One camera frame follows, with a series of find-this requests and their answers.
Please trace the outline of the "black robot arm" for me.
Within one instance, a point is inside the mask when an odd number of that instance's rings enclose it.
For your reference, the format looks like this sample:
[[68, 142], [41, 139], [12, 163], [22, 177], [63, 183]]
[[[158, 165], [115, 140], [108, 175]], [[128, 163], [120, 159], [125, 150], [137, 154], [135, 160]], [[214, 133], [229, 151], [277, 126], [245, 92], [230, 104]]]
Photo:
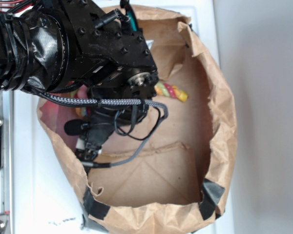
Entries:
[[24, 0], [0, 13], [0, 90], [151, 99], [157, 67], [127, 0]]

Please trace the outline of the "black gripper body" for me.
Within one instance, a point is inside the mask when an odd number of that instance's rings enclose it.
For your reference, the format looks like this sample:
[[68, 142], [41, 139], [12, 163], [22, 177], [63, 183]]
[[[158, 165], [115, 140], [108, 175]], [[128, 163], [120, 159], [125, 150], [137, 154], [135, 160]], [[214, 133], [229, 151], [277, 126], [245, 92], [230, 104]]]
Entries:
[[[149, 99], [147, 86], [124, 86], [120, 88], [81, 87], [76, 98], [100, 98], [100, 99]], [[141, 122], [147, 115], [148, 108], [137, 106], [97, 106], [87, 107], [85, 120], [78, 123], [78, 143], [75, 155], [81, 161], [93, 161], [99, 150], [120, 127], [130, 126], [130, 132], [135, 125]]]

